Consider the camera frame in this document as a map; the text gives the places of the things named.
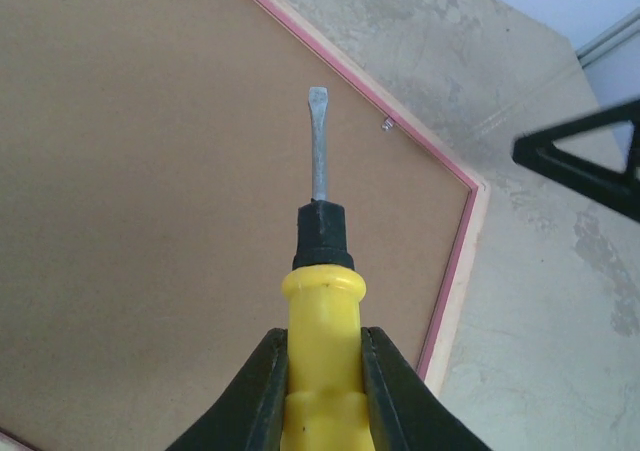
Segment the yellow handled screwdriver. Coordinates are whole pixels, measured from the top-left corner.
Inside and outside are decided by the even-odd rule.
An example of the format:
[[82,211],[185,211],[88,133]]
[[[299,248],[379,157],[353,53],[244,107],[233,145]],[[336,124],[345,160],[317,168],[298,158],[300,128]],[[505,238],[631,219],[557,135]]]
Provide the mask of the yellow handled screwdriver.
[[328,91],[313,87],[311,200],[297,215],[288,302],[283,450],[371,450],[360,303],[366,293],[348,252],[344,208],[328,199]]

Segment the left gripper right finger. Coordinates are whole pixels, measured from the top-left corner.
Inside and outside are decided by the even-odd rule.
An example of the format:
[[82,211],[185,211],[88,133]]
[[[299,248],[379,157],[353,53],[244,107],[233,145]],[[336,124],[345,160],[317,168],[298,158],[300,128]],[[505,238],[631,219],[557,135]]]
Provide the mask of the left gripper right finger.
[[435,397],[379,327],[361,329],[364,390],[374,449],[488,451]]

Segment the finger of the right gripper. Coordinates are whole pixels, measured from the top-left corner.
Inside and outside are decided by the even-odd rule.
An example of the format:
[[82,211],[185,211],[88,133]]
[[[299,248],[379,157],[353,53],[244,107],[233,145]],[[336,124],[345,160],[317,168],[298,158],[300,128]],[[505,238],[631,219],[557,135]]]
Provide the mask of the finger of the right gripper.
[[[556,146],[565,138],[600,128],[629,123],[631,141],[622,171],[573,155]],[[514,163],[546,177],[586,198],[629,218],[639,217],[639,100],[566,121],[517,137],[512,146]]]

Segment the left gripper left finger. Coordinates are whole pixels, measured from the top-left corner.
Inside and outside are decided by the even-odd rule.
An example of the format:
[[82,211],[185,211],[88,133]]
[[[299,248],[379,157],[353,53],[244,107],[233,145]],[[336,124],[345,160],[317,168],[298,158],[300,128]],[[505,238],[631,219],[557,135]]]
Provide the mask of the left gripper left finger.
[[287,331],[269,330],[217,401],[170,450],[278,450],[287,389]]

